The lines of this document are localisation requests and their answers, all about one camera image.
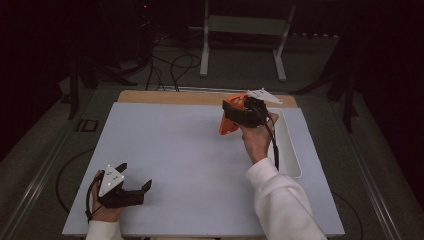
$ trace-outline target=white sleeve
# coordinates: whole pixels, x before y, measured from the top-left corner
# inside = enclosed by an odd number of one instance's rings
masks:
[[[254,164],[246,173],[255,189],[255,212],[268,240],[326,240],[316,224],[302,186],[282,175],[270,158]]]
[[[86,240],[123,240],[119,222],[91,220]]]

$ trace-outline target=orange object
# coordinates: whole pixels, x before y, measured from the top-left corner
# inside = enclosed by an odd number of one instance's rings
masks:
[[[234,108],[244,110],[244,100],[248,98],[247,93],[234,94],[227,98],[227,102]],[[237,131],[239,127],[230,119],[225,117],[225,112],[222,113],[221,126],[219,133],[225,135]]]

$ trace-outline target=metal frame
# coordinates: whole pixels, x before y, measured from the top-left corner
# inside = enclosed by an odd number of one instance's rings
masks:
[[[209,0],[205,0],[203,51],[200,64],[200,76],[206,77],[208,75],[209,32],[217,31],[281,36],[280,45],[273,51],[273,55],[278,80],[281,82],[286,81],[286,73],[284,71],[283,61],[281,60],[281,54],[287,41],[295,11],[296,6],[292,5],[286,20],[209,15]]]

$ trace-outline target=white tabletop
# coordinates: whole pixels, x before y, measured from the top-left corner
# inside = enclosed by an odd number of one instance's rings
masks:
[[[278,113],[302,171],[297,181],[318,225],[328,236],[344,234],[302,111]],[[253,210],[253,188],[244,176],[251,162],[241,133],[219,135],[221,116],[220,106],[115,103],[63,234],[87,233],[85,195],[95,173],[126,162],[125,190],[140,189],[149,179],[153,184],[142,206],[124,211],[123,235],[263,236]]]

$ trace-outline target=hand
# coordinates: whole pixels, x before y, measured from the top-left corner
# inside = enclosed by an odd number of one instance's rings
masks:
[[[93,185],[91,195],[93,196],[93,215],[92,220],[103,222],[117,222],[125,208],[106,208],[97,201],[97,193],[99,192],[100,181]]]
[[[271,131],[274,131],[274,123],[278,119],[278,114],[269,113],[271,119],[268,120],[267,124]],[[252,163],[255,164],[260,160],[268,157],[268,148],[271,143],[271,136],[269,135],[265,126],[257,128],[247,128],[239,125],[239,128],[243,132],[243,141],[246,151],[249,154]]]

